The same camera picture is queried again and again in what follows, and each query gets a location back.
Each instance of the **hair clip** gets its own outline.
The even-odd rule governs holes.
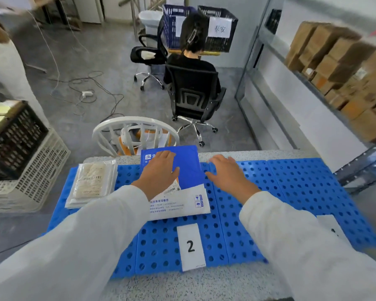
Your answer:
[[[196,29],[194,29],[194,30],[192,31],[192,34],[190,35],[189,39],[187,40],[189,44],[191,44],[192,41],[195,39],[195,36],[196,36],[196,33],[197,33],[197,32],[198,32],[198,31],[197,31]]]

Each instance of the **plastic bag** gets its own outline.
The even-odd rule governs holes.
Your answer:
[[[117,178],[116,160],[79,164],[65,207],[80,208],[94,199],[114,191]]]

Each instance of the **gray floor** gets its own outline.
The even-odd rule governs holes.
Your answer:
[[[155,80],[146,82],[144,92],[139,89],[140,83],[134,83],[133,75],[147,68],[130,61],[131,49],[138,45],[134,40],[132,27],[111,24],[105,27],[86,25],[84,30],[76,33],[75,36],[88,51],[77,42],[70,31],[46,30],[44,33],[57,61],[60,80],[86,77],[89,72],[100,70],[103,75],[98,77],[97,81],[110,92],[124,95],[117,106],[117,113],[155,118],[175,129],[183,124],[171,121],[169,97]],[[95,90],[97,101],[92,104],[81,103],[83,109],[75,107],[78,93],[70,89],[67,83],[60,82],[50,96],[56,82],[47,78],[56,79],[57,70],[39,30],[28,27],[14,38],[14,42],[24,61],[48,70],[48,74],[45,75],[28,69],[28,80],[50,123],[71,150],[71,155],[40,212],[16,216],[0,215],[0,262],[21,247],[17,245],[37,238],[45,232],[69,168],[81,163],[87,157],[107,155],[96,143],[93,143],[91,135],[94,127],[110,114],[115,104],[114,98],[99,89],[93,81],[72,85],[81,91]],[[256,150],[250,131],[234,100],[240,70],[218,69],[218,71],[222,86],[227,88],[220,109],[209,121],[218,127],[218,133],[212,133],[207,127],[199,127],[206,145],[203,148],[198,146],[198,151]],[[82,116],[74,115],[81,112],[84,112]],[[182,131],[180,140],[181,145],[198,145],[193,129]]]

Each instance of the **white sleeve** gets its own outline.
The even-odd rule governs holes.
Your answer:
[[[239,218],[296,301],[376,301],[376,262],[321,227],[310,212],[263,191],[245,203]]]
[[[149,208],[134,186],[89,203],[0,264],[0,300],[98,300]]]

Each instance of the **hand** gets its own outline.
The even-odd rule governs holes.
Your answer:
[[[217,187],[231,194],[241,204],[245,204],[252,195],[260,192],[254,183],[246,179],[244,172],[232,157],[225,158],[218,154],[209,161],[216,166],[217,175],[211,172],[205,174]]]
[[[143,169],[141,177],[131,185],[141,189],[148,201],[165,191],[180,174],[180,167],[173,170],[175,153],[157,152],[155,157]]]

